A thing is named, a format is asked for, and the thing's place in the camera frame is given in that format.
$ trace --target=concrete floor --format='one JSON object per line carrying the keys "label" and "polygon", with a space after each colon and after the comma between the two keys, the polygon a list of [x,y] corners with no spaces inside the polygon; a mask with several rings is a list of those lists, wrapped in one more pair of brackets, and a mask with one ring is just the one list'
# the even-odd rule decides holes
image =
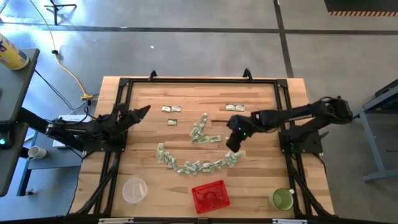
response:
{"label": "concrete floor", "polygon": [[[52,15],[34,1],[49,22]],[[95,27],[207,27],[276,29],[272,0],[120,0],[76,2],[62,9],[61,25]],[[286,29],[397,30],[398,17],[331,17],[321,0],[280,0]],[[73,106],[80,89],[50,53],[49,33],[29,1],[9,0],[0,14],[6,23],[0,33],[20,48],[41,50],[37,70],[63,93]],[[105,75],[231,76],[249,67],[255,77],[286,77],[279,34],[181,32],[53,32],[63,64],[95,94]],[[375,91],[395,80],[398,70],[396,35],[287,35],[295,77],[305,79],[308,97],[341,95],[358,109]],[[69,112],[57,96],[34,75],[24,106],[52,119]],[[370,184],[362,176],[376,171],[363,129],[357,122],[325,128],[324,160],[333,206],[345,218],[398,223],[398,179]],[[384,155],[389,167],[398,155]],[[19,161],[9,194],[0,198],[0,220],[48,217],[68,212],[76,187],[77,168],[35,170],[28,189],[37,195],[16,198],[15,187],[24,161]],[[45,204],[57,205],[46,207]]]}

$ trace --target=wooden tabletop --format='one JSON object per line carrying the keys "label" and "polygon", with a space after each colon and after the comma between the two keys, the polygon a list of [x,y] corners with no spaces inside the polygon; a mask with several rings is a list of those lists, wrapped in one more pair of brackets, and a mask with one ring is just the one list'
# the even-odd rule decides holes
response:
{"label": "wooden tabletop", "polygon": [[[96,115],[112,110],[120,77],[104,77]],[[304,80],[289,78],[292,106],[308,103]],[[226,111],[225,104],[246,106],[245,112]],[[225,146],[231,130],[225,123],[212,119],[228,120],[234,114],[250,115],[251,111],[276,109],[275,93],[269,84],[245,83],[135,83],[132,88],[130,109],[151,105],[141,123],[129,129],[126,150],[122,153],[118,181],[113,201],[113,217],[212,217],[212,218],[289,218],[293,211],[274,210],[268,195],[275,189],[289,188],[284,155],[280,152],[277,132],[257,133],[242,143],[244,156],[236,166],[224,166],[213,174],[178,175],[166,164],[157,163],[157,144],[164,143],[165,151],[177,158],[177,165],[185,161],[217,161],[229,152]],[[163,105],[182,106],[180,113],[161,112]],[[193,123],[203,113],[208,113],[204,128],[207,135],[221,135],[222,141],[211,144],[190,142]],[[167,126],[168,119],[177,119],[178,126]],[[93,153],[83,161],[71,212],[77,211],[98,186],[104,154]],[[303,164],[308,188],[330,213],[333,213],[328,183],[322,163],[311,154],[303,154]],[[124,183],[139,177],[148,186],[148,195],[140,203],[131,205],[122,196]],[[192,188],[224,180],[231,205],[197,215]],[[298,190],[300,208],[304,212],[302,194]],[[107,194],[104,194],[103,206]]]}

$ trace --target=spray can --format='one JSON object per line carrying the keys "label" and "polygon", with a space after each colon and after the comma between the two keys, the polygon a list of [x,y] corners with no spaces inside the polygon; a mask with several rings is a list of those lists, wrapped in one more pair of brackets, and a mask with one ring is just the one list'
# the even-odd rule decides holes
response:
{"label": "spray can", "polygon": [[11,70],[19,70],[27,65],[29,57],[0,34],[0,62]]}

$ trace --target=red plastic basket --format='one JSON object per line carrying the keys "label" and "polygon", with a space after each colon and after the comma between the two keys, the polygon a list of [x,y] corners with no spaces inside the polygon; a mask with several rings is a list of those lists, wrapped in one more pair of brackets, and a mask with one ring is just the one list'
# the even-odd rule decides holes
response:
{"label": "red plastic basket", "polygon": [[223,180],[192,188],[197,214],[203,214],[230,205]]}

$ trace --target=green mug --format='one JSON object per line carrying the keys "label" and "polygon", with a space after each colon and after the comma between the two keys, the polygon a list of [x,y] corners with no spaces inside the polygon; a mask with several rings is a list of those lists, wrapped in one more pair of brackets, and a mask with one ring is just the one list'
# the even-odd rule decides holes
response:
{"label": "green mug", "polygon": [[269,195],[269,203],[274,209],[287,211],[293,207],[293,194],[293,189],[277,189]]}

